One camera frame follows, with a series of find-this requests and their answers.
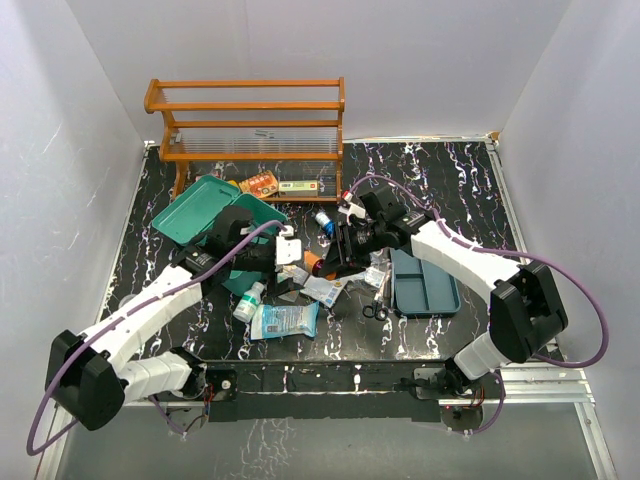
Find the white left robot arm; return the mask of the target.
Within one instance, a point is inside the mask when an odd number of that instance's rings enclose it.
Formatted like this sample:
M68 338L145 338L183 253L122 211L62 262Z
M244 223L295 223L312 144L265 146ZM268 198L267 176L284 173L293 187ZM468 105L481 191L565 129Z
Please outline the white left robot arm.
M301 243L288 221L257 224L246 208L224 208L124 307L80 334L65 330L54 338L46 394L89 431L105 426L124 405L157 393L197 398L207 376L193 355L169 352L136 361L134 354L178 314L226 282L231 272L272 274L301 256Z

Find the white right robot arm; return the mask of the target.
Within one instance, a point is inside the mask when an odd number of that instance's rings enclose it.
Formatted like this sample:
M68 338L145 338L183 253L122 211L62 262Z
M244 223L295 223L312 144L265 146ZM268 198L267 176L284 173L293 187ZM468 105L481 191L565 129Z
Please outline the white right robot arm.
M510 363L524 363L568 325L550 268L533 260L483 253L461 236L446 233L444 223L425 209L408 209L388 186L360 197L366 215L351 216L335 228L325 257L311 264L314 276L330 280L360 273L371 253L396 248L441 268L471 288L486 303L489 328L428 380L413 379L418 388L466 397L482 377Z

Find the green plastic medicine box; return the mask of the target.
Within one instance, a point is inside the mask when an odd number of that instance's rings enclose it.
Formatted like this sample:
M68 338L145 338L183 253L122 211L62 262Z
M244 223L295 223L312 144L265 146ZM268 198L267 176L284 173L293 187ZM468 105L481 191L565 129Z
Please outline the green plastic medicine box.
M241 194L239 187L213 176L204 176L191 185L173 203L161 211L151 224L159 233L179 246L185 246L196 235L213 227L214 220L227 206L237 206L252 214L251 228L272 220L285 224L288 218L266 202L251 194ZM242 296L254 283L260 282L262 296L267 292L267 274L233 270L222 285L231 293Z

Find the white blue-label packet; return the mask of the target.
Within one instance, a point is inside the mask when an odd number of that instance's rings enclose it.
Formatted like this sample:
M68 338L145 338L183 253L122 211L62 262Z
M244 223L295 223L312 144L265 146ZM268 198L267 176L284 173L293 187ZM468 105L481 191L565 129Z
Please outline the white blue-label packet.
M301 294L332 308L345 286L346 282L342 279L327 280L310 276L303 285Z

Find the white bottle green label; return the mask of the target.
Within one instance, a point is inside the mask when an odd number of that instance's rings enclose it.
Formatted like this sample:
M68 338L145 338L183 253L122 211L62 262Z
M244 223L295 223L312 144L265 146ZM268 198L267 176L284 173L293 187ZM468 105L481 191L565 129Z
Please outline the white bottle green label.
M254 282L249 290L247 290L238 302L233 317L241 322L249 323L261 304L261 297L265 291L265 285L260 282Z

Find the blue white cotton bag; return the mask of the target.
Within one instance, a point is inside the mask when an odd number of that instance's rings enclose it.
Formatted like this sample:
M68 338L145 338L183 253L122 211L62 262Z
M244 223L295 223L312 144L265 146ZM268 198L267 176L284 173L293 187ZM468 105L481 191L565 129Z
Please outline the blue white cotton bag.
M309 305L258 306L251 320L252 341L304 335L313 339L317 333L319 303Z

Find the brown bottle orange cap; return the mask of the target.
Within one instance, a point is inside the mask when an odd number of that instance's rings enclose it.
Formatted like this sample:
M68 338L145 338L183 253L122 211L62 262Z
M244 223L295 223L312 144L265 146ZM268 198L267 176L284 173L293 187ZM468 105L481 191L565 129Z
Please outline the brown bottle orange cap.
M303 266L304 269L315 277L322 277L321 270L324 264L324 259L316 255L310 250L305 250L303 253Z

